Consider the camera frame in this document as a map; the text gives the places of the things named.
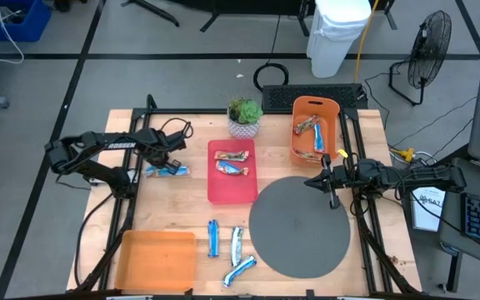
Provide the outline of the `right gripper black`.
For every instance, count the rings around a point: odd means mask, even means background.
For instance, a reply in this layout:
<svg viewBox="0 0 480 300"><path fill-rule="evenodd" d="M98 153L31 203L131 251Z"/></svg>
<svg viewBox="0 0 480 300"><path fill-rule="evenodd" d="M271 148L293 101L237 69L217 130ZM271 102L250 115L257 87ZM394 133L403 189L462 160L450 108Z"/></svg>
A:
<svg viewBox="0 0 480 300"><path fill-rule="evenodd" d="M331 158L328 154L322 156L322 174L310 178L304 182L310 188L322 190L329 194L329 205L331 209L340 207L340 200L335 190L340 188L361 188L364 181L360 180L352 171L347 170L343 165L331 169Z"/></svg>

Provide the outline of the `red and green granola bar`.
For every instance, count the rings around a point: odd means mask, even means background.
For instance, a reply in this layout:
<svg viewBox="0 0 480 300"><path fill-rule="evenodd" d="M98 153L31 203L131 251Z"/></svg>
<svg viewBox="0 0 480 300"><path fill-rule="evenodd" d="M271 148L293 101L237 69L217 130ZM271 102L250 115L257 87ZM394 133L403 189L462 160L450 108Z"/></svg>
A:
<svg viewBox="0 0 480 300"><path fill-rule="evenodd" d="M300 158L303 159L318 159L318 155L314 152L304 152L299 149L294 148L293 151L295 152L296 155L298 155Z"/></svg>

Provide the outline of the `blue and red granola bar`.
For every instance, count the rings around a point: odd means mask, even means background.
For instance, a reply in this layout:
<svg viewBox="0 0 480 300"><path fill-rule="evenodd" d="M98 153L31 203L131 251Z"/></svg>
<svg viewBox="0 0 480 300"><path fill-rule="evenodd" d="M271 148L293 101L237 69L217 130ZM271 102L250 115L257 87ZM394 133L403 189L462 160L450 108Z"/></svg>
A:
<svg viewBox="0 0 480 300"><path fill-rule="evenodd" d="M323 140L322 127L319 123L314 124L314 151L316 153L325 153L325 144Z"/></svg>
<svg viewBox="0 0 480 300"><path fill-rule="evenodd" d="M319 122L319 116L318 115L312 115L305 121L300 122L295 128L294 128L294 133L296 135L300 135L307 131L308 129L314 128L316 124Z"/></svg>

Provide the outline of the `brown and green granola bar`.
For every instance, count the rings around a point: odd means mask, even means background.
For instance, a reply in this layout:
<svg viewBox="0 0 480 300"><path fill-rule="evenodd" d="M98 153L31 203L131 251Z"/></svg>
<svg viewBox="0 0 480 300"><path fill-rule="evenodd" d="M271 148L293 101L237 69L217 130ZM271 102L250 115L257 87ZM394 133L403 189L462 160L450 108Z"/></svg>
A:
<svg viewBox="0 0 480 300"><path fill-rule="evenodd" d="M249 151L240 151L240 152L224 152L216 151L214 153L214 158L221 161L232 161L232 162L244 162L249 157Z"/></svg>

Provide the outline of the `plain blue granola bar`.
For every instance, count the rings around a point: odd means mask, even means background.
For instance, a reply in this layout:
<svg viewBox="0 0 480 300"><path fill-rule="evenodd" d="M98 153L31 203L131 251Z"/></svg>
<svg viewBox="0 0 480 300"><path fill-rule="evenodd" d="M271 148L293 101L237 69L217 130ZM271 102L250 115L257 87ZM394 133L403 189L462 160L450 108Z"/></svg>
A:
<svg viewBox="0 0 480 300"><path fill-rule="evenodd" d="M219 226L216 219L210 220L207 225L208 234L208 257L217 258L219 256Z"/></svg>

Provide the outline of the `blue Quaker Chewy granola bar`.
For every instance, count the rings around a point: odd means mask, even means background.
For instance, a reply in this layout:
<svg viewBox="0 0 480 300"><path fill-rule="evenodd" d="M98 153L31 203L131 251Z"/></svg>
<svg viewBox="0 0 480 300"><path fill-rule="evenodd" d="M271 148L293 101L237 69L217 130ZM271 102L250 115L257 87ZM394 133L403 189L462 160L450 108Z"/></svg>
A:
<svg viewBox="0 0 480 300"><path fill-rule="evenodd" d="M225 288L229 288L236 277L240 276L243 272L255 266L256 264L257 260L253 255L247 256L236 267L234 267L229 273L224 276L222 280L222 285Z"/></svg>

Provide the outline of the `red plastic tray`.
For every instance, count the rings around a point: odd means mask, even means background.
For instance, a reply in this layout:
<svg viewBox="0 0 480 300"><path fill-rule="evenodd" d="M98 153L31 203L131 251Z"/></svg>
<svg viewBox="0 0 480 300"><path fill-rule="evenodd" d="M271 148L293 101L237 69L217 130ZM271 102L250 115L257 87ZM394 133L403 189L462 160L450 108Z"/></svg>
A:
<svg viewBox="0 0 480 300"><path fill-rule="evenodd" d="M217 168L217 153L247 153L243 162L228 161L247 175L228 174ZM255 144L252 139L212 140L207 144L207 198L212 204L253 203L258 197Z"/></svg>

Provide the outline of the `succulent in white patterned pot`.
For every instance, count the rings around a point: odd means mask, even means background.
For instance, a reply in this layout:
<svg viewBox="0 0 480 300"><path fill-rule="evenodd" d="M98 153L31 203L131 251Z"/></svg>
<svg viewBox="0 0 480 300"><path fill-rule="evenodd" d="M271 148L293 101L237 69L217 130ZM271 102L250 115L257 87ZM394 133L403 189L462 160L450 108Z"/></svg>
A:
<svg viewBox="0 0 480 300"><path fill-rule="evenodd" d="M234 138L254 138L260 128L263 110L251 98L238 98L227 108L228 131Z"/></svg>

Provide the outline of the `orange shallow plastic tray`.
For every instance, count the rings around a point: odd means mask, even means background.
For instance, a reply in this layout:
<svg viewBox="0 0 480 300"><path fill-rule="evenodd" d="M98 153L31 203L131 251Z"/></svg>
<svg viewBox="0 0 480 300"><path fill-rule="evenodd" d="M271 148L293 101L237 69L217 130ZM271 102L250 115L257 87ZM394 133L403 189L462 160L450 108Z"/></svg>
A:
<svg viewBox="0 0 480 300"><path fill-rule="evenodd" d="M181 292L193 286L197 243L191 232L126 231L114 287Z"/></svg>

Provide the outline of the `black vented box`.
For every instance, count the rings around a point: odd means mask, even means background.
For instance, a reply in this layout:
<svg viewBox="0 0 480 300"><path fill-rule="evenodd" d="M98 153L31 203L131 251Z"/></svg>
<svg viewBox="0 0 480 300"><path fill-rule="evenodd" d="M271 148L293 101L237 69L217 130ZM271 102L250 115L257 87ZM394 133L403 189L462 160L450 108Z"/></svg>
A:
<svg viewBox="0 0 480 300"><path fill-rule="evenodd" d="M331 98L341 108L368 109L368 97L358 83L314 85L267 85L262 88L262 106L291 109L301 96Z"/></svg>

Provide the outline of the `white printed sheet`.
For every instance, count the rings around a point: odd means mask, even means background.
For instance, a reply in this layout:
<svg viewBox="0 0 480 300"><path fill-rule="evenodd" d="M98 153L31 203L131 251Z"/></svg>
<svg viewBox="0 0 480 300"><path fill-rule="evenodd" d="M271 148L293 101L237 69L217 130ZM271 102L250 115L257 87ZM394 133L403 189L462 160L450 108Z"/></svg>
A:
<svg viewBox="0 0 480 300"><path fill-rule="evenodd" d="M436 232L442 215L446 193L435 187L419 187L411 191L412 228Z"/></svg>

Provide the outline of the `white trash bin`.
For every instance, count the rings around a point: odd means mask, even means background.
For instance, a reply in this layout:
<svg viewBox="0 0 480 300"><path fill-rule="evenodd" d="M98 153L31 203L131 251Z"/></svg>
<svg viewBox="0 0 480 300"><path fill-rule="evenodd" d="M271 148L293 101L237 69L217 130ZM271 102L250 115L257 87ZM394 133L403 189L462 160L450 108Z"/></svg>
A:
<svg viewBox="0 0 480 300"><path fill-rule="evenodd" d="M307 57L314 77L330 78L362 35L372 8L369 0L315 0L315 4Z"/></svg>

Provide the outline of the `black floor fan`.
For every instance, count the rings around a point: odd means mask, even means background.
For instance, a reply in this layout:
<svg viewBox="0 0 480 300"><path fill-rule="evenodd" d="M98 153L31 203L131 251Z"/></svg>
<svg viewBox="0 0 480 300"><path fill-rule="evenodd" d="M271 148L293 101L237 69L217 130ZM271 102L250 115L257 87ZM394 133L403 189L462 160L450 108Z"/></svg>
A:
<svg viewBox="0 0 480 300"><path fill-rule="evenodd" d="M452 36L452 19L443 10L429 14L420 24L408 58L395 62L389 68L388 86L412 106L421 105L424 90L438 75L448 53ZM407 64L407 81L420 91L418 102L400 92L393 85L393 76L397 68Z"/></svg>

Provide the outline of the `large blue bin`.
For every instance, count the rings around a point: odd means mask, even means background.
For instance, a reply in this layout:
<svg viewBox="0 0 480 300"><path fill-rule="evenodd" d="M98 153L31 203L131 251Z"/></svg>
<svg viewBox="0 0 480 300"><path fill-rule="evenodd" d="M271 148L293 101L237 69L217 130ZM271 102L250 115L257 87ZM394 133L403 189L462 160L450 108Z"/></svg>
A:
<svg viewBox="0 0 480 300"><path fill-rule="evenodd" d="M14 42L36 42L43 34L51 12L43 0L0 0L4 27ZM0 41L8 37L0 21Z"/></svg>

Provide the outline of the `black aluminium table frame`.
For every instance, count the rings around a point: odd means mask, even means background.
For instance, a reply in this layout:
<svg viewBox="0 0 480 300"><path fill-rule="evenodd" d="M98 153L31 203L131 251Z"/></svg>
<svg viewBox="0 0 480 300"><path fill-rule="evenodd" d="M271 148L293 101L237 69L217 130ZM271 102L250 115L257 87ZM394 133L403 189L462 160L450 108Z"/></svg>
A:
<svg viewBox="0 0 480 300"><path fill-rule="evenodd" d="M150 126L160 128L169 118L178 116L192 122L194 135L187 140L187 149L172 156L187 164L188 177L142 177L136 201L133 228L135 230L190 232L197 241L197 268L192 285L194 297L201 296L302 296L313 290L316 296L363 296L368 285L357 222L350 217L351 241L339 266L328 275L314 279L294 279L272 270L253 252L249 240L250 207L242 205L213 205L207 197L208 141L229 137L225 108L180 109L159 108L151 115ZM359 124L366 157L390 164L388 146L378 110L358 110ZM312 167L299 167L289 160L289 138L292 114L266 114L254 138L259 191L269 183L286 176L313 177L319 173ZM108 243L113 218L113 199L109 199L89 219L82 234L79 269L81 283L98 264ZM385 251L399 272L416 289L422 290L413 249L403 210L385 198L376 201L378 223ZM209 258L207 223L217 219L220 227L220 256ZM237 277L230 288L222 285L228 273L229 242L232 226L244 225L244 253L257 257L257 265Z"/></svg>

